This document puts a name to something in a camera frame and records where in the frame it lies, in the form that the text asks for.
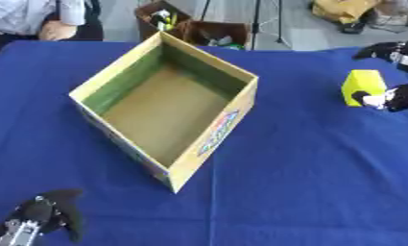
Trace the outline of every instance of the yellow foam block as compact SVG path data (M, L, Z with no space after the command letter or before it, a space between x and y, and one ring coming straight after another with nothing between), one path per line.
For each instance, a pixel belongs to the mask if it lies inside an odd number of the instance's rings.
M386 84L377 70L352 70L342 87L344 99L350 107L362 107L351 97L354 92L363 90L370 95L379 95L386 89Z

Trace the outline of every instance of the blue tablecloth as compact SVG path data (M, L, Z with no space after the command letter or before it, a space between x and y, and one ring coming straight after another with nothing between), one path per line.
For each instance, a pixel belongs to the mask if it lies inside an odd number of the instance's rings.
M256 105L178 195L88 125L67 93L129 43L16 42L0 55L0 222L80 187L80 245L408 245L408 111L348 108L351 69L408 74L356 49L207 49L260 76ZM43 245L69 245L65 232Z

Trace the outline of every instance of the floor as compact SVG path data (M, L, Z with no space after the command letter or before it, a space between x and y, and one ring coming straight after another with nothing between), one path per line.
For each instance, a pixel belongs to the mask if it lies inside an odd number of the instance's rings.
M200 19L206 0L168 0L183 11ZM276 42L277 21L262 25L256 42L258 50L322 50L344 46L364 46L381 41L408 40L408 29L400 34L367 28L362 35L344 35L336 26L312 15L310 0L284 0L283 37L287 45ZM139 41L133 10L151 0L101 0L107 40ZM260 22L276 16L277 0L262 0ZM205 20L252 23L253 0L211 0Z

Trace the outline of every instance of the open box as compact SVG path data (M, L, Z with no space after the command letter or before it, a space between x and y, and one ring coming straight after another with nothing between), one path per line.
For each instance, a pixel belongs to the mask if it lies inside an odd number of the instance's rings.
M209 21L189 21L184 28L183 40L193 45L205 46L209 40L203 35L220 39L226 36L232 38L233 43L246 46L249 40L249 27L244 23L224 23Z
M91 123L178 192L251 109L257 79L160 32L70 97Z
M141 6L134 11L139 27L139 34L141 35L141 40L145 40L158 32L157 26L154 26L152 23L150 23L150 20L153 13L159 12L161 10L166 10L170 13L177 14L177 26L174 29L169 30L168 33L177 38L183 39L184 28L186 26L186 23L191 19L191 16L185 12L182 12L174 5L171 5L164 0L159 0Z

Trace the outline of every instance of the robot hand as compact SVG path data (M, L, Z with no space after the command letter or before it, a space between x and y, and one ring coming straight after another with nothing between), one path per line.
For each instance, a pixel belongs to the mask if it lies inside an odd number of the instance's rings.
M387 90L381 95L369 95L367 92L359 90L354 92L352 97L363 106L378 110L408 110L408 84Z
M380 58L395 63L398 69L408 72L408 41L377 43L361 49L353 58Z
M79 241L82 219L72 202L80 194L79 189L54 190L24 202L0 224L0 246L32 246L38 236L60 228Z

